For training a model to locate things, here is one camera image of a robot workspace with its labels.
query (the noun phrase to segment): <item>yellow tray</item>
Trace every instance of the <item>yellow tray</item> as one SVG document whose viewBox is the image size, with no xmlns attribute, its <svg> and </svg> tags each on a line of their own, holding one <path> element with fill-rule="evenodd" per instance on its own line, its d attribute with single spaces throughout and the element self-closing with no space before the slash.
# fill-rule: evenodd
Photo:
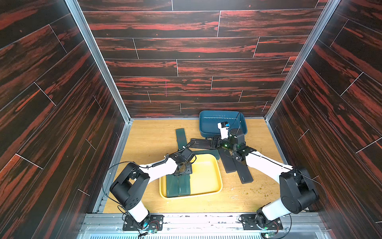
<svg viewBox="0 0 382 239">
<path fill-rule="evenodd" d="M 192 164 L 192 172 L 190 174 L 190 195 L 168 198 L 166 176 L 163 176 L 159 178 L 160 196 L 165 199 L 190 198 L 212 195 L 222 190 L 222 175 L 217 160 L 212 154 L 198 154 L 195 163 Z"/>
</svg>

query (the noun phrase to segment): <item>blue tray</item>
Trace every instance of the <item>blue tray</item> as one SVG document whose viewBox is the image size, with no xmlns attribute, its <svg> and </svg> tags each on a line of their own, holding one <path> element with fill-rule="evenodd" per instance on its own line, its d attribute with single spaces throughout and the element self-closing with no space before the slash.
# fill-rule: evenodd
<svg viewBox="0 0 382 239">
<path fill-rule="evenodd" d="M 220 135 L 217 123 L 227 121 L 230 128 L 240 128 L 247 134 L 247 124 L 244 115 L 238 111 L 202 111 L 199 114 L 200 134 L 205 138 Z"/>
</svg>

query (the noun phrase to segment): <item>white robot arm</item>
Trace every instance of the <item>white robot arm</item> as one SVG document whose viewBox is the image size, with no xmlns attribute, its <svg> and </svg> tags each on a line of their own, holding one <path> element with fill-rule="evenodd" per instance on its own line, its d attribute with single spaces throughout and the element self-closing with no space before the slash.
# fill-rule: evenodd
<svg viewBox="0 0 382 239">
<path fill-rule="evenodd" d="M 280 198 L 256 212 L 256 223 L 260 228 L 268 227 L 281 216 L 289 213 L 297 214 L 319 199 L 313 182 L 305 180 L 311 178 L 305 168 L 294 168 L 264 156 L 246 146 L 242 130 L 232 129 L 228 132 L 227 127 L 226 122 L 221 123 L 219 127 L 221 135 L 211 140 L 211 148 L 221 147 L 230 151 L 233 160 L 246 163 L 247 166 L 261 171 L 280 184 Z M 189 144 L 183 150 L 166 155 L 164 160 L 156 163 L 147 165 L 129 163 L 110 186 L 110 192 L 134 218 L 137 228 L 146 228 L 150 218 L 150 212 L 141 202 L 147 184 L 169 174 L 192 173 L 190 161 L 194 154 L 189 149 Z M 130 179 L 135 180 L 135 183 L 130 183 Z"/>
</svg>

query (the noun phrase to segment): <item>wooden floor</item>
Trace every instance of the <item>wooden floor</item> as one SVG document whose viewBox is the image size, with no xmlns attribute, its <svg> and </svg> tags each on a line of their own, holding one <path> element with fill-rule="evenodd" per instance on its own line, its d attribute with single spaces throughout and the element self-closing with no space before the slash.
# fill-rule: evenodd
<svg viewBox="0 0 382 239">
<path fill-rule="evenodd" d="M 247 145 L 282 162 L 264 119 L 246 119 L 246 123 Z M 121 162 L 134 161 L 138 164 L 147 164 L 162 160 L 166 153 L 177 150 L 175 135 L 177 128 L 185 129 L 187 141 L 191 138 L 202 138 L 198 120 L 135 120 Z M 116 176 L 125 166 L 121 164 Z M 253 212 L 280 197 L 279 185 L 256 169 L 249 168 L 254 181 L 241 184 L 237 172 L 225 173 L 221 160 L 219 168 L 223 190 L 218 194 L 168 200 L 159 195 L 159 179 L 157 179 L 147 186 L 142 202 L 152 213 Z M 119 212 L 115 202 L 111 200 L 106 202 L 104 213 Z"/>
</svg>

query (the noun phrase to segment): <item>dark red wood grain wall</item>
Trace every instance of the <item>dark red wood grain wall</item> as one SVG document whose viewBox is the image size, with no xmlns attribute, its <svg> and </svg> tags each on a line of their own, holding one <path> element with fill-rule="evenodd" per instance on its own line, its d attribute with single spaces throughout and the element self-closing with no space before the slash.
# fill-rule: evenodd
<svg viewBox="0 0 382 239">
<path fill-rule="evenodd" d="M 132 117 L 265 116 L 326 3 L 78 2 Z"/>
<path fill-rule="evenodd" d="M 338 239 L 382 238 L 381 9 L 342 0 L 270 119 L 288 161 L 325 187 Z"/>
<path fill-rule="evenodd" d="M 124 121 L 64 0 L 0 9 L 0 238 L 75 238 Z"/>
</svg>

